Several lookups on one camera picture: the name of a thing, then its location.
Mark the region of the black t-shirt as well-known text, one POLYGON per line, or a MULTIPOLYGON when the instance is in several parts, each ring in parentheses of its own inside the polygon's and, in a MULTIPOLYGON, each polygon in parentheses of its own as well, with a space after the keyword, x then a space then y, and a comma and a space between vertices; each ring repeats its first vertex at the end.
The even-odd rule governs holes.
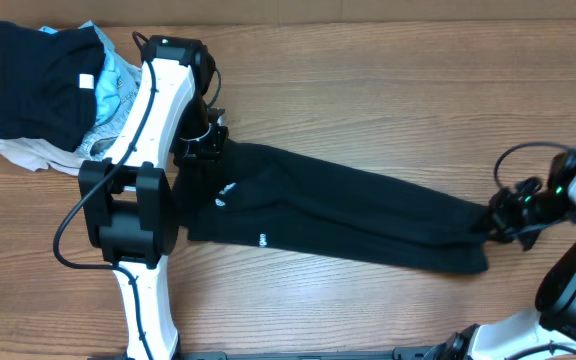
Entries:
POLYGON ((484 206, 270 146, 230 141, 218 162, 184 160, 173 194, 192 241, 445 273, 488 268, 484 206))

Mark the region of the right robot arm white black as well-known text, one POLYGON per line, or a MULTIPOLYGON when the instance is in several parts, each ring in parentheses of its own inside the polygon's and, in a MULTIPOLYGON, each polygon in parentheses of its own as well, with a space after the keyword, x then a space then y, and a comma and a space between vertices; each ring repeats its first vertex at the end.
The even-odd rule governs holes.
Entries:
MULTIPOLYGON (((491 199, 494 234, 530 249, 539 233, 576 223, 576 148, 562 145, 546 183, 527 179, 491 199)), ((550 359, 576 356, 576 241, 544 277, 533 307, 500 322, 473 324, 416 359, 550 359)))

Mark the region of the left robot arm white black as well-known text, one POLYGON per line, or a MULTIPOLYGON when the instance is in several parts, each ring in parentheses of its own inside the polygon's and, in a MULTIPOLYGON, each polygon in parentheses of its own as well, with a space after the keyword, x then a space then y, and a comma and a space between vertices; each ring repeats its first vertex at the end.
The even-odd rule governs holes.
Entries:
POLYGON ((81 193, 89 240, 99 269, 115 276, 128 328, 125 359, 178 359, 167 266, 179 231, 170 159, 216 161, 228 129, 224 112, 204 100, 221 77, 201 41, 134 33, 142 79, 124 127, 101 161, 82 164, 81 193))

